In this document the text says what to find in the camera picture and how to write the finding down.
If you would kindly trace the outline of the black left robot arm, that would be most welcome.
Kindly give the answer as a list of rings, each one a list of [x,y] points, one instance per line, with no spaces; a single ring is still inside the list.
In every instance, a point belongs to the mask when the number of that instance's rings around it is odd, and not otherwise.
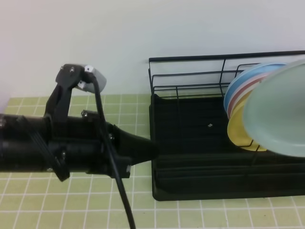
[[[82,118],[68,116],[53,123],[48,117],[0,115],[0,172],[53,172],[60,181],[70,172],[114,178],[105,140],[98,131],[98,113],[83,110]],[[105,123],[121,178],[130,167],[154,160],[156,143]]]

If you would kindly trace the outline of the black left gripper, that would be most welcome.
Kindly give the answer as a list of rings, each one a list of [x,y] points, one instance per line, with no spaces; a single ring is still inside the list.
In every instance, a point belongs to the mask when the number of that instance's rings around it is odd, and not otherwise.
[[[144,137],[130,134],[104,122],[113,157],[121,178],[129,178],[131,166],[154,160],[159,155],[157,144]],[[83,110],[81,117],[68,117],[66,122],[53,123],[49,149],[70,172],[115,177],[105,139],[99,130],[97,112]]]

